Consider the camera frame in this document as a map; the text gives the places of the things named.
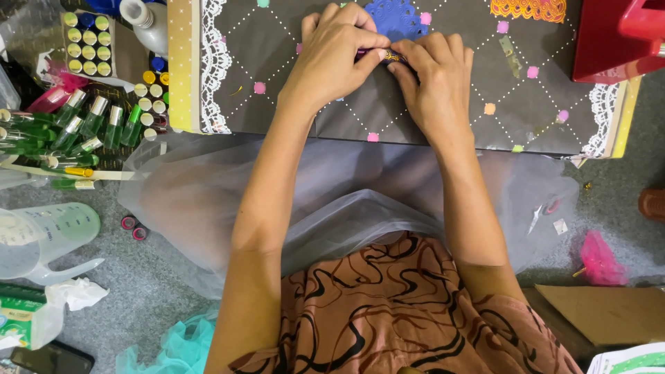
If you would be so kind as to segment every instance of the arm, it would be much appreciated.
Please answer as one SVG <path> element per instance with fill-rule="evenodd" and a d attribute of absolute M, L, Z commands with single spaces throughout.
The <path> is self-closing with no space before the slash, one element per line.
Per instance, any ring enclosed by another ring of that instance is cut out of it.
<path fill-rule="evenodd" d="M 238 209 L 231 256 L 205 373 L 247 353 L 276 347 L 281 316 L 281 250 L 298 161 L 317 111 L 355 91 L 390 45 L 356 3 L 330 4 L 303 19 L 303 52 L 277 110 Z M 358 48 L 379 48 L 357 63 Z"/>
<path fill-rule="evenodd" d="M 440 33 L 399 41 L 392 48 L 418 74 L 420 84 L 404 65 L 388 66 L 439 161 L 446 240 L 460 277 L 474 298 L 499 294 L 526 303 L 475 155 L 469 125 L 473 50 L 464 47 L 459 35 Z"/>

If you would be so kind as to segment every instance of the teal tulle fabric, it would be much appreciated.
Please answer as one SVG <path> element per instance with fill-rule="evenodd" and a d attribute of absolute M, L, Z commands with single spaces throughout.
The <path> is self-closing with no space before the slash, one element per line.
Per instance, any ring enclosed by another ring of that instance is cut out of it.
<path fill-rule="evenodd" d="M 138 362 L 137 345 L 129 347 L 116 357 L 116 374 L 203 374 L 218 310 L 211 307 L 171 327 L 151 365 Z"/>

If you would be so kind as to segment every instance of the plastic measuring jug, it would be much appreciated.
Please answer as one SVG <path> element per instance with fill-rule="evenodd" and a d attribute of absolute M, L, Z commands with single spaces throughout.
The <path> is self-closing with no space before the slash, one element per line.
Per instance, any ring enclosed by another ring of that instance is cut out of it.
<path fill-rule="evenodd" d="M 98 258 L 62 272 L 49 269 L 49 262 L 89 243 L 99 233 L 99 216 L 78 202 L 0 209 L 0 280 L 27 278 L 53 285 L 101 264 Z"/>

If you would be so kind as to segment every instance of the smartphone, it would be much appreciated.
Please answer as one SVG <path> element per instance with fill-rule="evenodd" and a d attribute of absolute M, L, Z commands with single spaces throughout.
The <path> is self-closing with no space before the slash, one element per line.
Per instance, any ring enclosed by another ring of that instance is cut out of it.
<path fill-rule="evenodd" d="M 9 358 L 35 374 L 89 374 L 94 366 L 93 356 L 59 341 L 35 351 L 16 347 Z"/>

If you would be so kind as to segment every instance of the hand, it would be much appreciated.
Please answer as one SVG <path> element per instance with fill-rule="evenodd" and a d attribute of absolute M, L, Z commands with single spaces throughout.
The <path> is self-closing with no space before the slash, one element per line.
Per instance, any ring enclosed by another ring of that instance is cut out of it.
<path fill-rule="evenodd" d="M 458 34 L 426 35 L 415 42 L 401 40 L 392 49 L 402 53 L 417 72 L 401 63 L 388 65 L 395 75 L 406 107 L 432 146 L 473 146 L 469 126 L 469 90 L 473 50 L 465 48 Z"/>
<path fill-rule="evenodd" d="M 358 4 L 329 4 L 303 19 L 303 52 L 279 94 L 281 102 L 306 104 L 314 115 L 326 103 L 355 91 L 381 62 L 390 39 L 376 33 Z M 359 48 L 375 48 L 354 63 Z"/>

